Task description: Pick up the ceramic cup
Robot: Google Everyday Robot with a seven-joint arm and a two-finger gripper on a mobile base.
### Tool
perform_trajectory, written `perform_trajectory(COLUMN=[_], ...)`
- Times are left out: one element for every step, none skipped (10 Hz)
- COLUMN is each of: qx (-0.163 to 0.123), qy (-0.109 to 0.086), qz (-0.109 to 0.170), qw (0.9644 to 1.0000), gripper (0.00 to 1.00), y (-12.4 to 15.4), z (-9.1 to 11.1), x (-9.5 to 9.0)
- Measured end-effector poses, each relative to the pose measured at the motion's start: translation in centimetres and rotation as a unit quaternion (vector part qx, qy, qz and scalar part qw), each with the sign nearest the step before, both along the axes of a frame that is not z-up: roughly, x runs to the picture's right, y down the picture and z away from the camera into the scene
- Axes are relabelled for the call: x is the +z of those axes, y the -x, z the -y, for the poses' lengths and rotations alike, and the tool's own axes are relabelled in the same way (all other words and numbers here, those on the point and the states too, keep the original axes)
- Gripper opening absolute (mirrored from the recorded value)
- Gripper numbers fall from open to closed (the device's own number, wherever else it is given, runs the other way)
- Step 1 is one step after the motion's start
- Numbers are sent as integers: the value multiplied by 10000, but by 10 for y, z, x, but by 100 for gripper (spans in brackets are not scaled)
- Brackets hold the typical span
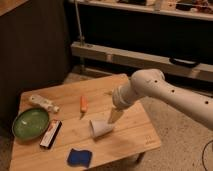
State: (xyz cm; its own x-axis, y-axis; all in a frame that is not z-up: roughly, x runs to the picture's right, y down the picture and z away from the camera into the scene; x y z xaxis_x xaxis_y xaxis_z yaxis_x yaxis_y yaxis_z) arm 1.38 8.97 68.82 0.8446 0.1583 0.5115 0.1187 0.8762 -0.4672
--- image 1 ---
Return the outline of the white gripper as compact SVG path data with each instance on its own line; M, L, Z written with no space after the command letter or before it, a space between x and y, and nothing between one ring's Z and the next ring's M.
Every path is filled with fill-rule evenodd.
M114 124L123 115L124 109L131 107L142 97L138 94L130 82L115 88L112 93L112 102L116 108L112 108L108 119L109 124Z

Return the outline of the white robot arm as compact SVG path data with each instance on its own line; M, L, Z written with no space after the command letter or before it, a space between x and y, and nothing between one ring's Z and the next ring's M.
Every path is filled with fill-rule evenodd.
M115 123L125 109L143 97L161 100L213 131L213 98L176 87L165 81L159 69L138 70L112 93L114 108L108 122Z

